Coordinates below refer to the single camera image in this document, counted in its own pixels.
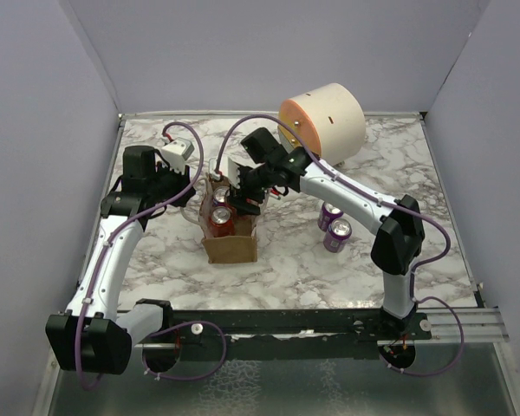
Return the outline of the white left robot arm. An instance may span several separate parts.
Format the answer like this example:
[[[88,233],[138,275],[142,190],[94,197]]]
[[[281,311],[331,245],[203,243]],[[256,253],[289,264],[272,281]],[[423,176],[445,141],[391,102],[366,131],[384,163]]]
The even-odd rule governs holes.
[[[195,194],[186,164],[188,140],[160,149],[129,146],[122,173],[101,201],[94,252],[65,311],[48,318],[45,332],[61,369],[122,374],[133,347],[148,335],[168,340],[174,330],[166,301],[140,301],[119,314],[118,301],[129,261],[147,223],[164,201],[184,207]]]

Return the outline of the canvas bag with cat print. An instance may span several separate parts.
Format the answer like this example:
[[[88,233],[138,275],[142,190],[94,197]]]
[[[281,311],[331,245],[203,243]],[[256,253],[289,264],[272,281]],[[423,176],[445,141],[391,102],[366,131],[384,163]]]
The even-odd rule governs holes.
[[[261,216],[236,217],[232,212],[235,234],[228,237],[214,238],[209,229],[209,217],[215,209],[212,206],[213,191],[220,186],[228,186],[226,181],[213,181],[208,174],[198,181],[203,185],[202,198],[197,213],[190,213],[185,208],[180,212],[184,219],[197,225],[202,233],[201,244],[212,264],[254,263],[257,261],[257,225]]]

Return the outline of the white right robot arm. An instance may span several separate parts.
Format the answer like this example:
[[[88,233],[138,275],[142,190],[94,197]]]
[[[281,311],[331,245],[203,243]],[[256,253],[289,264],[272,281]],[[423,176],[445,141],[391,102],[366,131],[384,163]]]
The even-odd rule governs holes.
[[[219,155],[211,168],[231,184],[230,203],[238,213],[259,215],[266,192],[287,187],[349,215],[374,235],[370,256],[384,281],[382,332],[392,339],[408,333],[416,309],[413,262],[425,239],[417,200],[408,195],[395,199],[360,185],[302,146],[288,151],[263,127],[246,136],[241,145],[255,167]]]

